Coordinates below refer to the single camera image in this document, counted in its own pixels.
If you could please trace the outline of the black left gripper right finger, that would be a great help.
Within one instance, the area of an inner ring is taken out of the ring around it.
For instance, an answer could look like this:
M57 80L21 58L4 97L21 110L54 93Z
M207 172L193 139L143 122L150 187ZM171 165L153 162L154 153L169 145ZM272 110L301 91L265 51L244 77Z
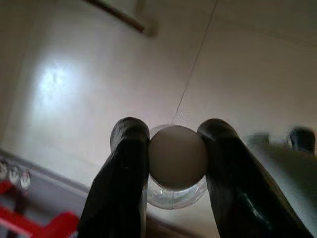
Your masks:
M197 130L208 156L206 181L222 238L311 238L266 169L221 119Z

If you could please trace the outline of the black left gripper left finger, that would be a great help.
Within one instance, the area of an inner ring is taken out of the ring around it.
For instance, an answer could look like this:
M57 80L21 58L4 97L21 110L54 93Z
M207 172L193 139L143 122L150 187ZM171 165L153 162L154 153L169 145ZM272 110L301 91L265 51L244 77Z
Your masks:
M95 176L79 221L81 238L141 238L145 234L149 129L125 117L110 136L111 154Z

